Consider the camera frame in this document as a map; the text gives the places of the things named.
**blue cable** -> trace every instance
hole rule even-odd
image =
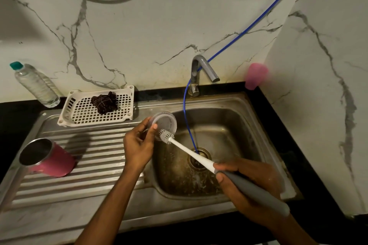
[[[250,26],[248,26],[242,33],[240,33],[237,37],[235,37],[230,43],[228,43],[226,46],[224,46],[222,49],[220,49],[218,52],[216,52],[214,54],[214,56],[212,56],[208,62],[210,62],[212,59],[214,59],[216,56],[218,56],[220,53],[222,53],[224,50],[226,50],[228,47],[230,47],[233,43],[235,43],[237,40],[239,40],[244,34],[246,34],[255,24],[257,24],[261,19],[264,18],[264,16],[279,2],[280,0],[275,0],[264,12],[262,15],[260,15]],[[195,151],[199,154],[196,144],[194,143],[194,139],[192,136],[192,133],[190,131],[189,128],[189,124],[188,124],[188,120],[186,118],[186,110],[185,110],[185,101],[186,101],[186,93],[188,92],[188,87],[190,84],[190,80],[188,81],[188,84],[186,85],[185,91],[184,91],[184,100],[183,100],[183,111],[184,111],[184,119],[185,119],[185,123],[186,123],[186,128],[188,129],[190,138],[192,139],[192,143],[194,145],[194,149]]]

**clear plastic bottle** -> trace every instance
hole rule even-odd
[[[16,80],[45,107],[53,108],[60,103],[59,96],[31,68],[23,66],[18,61],[10,63],[10,66],[16,71]]]

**forearm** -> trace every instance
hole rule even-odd
[[[122,175],[75,244],[113,243],[140,172],[140,169],[125,166]]]
[[[318,245],[297,223],[292,215],[270,228],[281,245]]]

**dish rack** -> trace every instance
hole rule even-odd
[[[97,108],[91,104],[93,96],[116,94],[118,109],[106,114],[99,114]],[[127,85],[124,89],[82,92],[72,90],[62,108],[58,125],[78,127],[85,125],[123,122],[133,119],[134,86]]]

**brush head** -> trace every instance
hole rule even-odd
[[[165,129],[160,130],[160,138],[163,142],[170,144],[169,138],[174,138],[174,135]]]

